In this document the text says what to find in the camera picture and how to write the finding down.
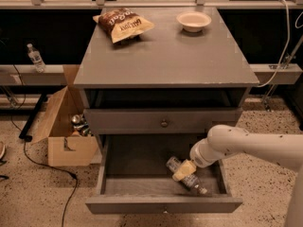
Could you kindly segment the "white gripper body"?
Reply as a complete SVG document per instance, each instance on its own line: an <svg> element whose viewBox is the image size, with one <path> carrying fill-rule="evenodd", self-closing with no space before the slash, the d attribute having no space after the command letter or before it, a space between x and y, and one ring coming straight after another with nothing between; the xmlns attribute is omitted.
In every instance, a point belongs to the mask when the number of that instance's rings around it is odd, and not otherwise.
<svg viewBox="0 0 303 227"><path fill-rule="evenodd" d="M211 166L215 162L227 157L226 153L215 150L207 139L197 142L189 152L189 158L199 168Z"/></svg>

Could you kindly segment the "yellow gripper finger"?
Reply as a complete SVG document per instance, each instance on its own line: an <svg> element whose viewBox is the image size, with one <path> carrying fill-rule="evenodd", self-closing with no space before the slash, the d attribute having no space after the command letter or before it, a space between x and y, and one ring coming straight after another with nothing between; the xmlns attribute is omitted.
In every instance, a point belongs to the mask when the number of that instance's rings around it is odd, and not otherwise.
<svg viewBox="0 0 303 227"><path fill-rule="evenodd" d="M178 159L176 159L174 161L172 179L176 182L180 182L185 177L191 175L195 171L196 165L194 165L190 160L180 162Z"/></svg>

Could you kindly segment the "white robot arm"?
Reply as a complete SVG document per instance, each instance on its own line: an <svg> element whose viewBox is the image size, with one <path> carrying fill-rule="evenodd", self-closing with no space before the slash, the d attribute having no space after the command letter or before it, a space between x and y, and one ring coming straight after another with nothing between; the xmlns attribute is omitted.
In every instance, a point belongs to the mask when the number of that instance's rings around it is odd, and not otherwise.
<svg viewBox="0 0 303 227"><path fill-rule="evenodd" d="M212 127L173 174L176 182L218 160L245 153L297 173L284 227L303 227L303 135L251 133L227 125Z"/></svg>

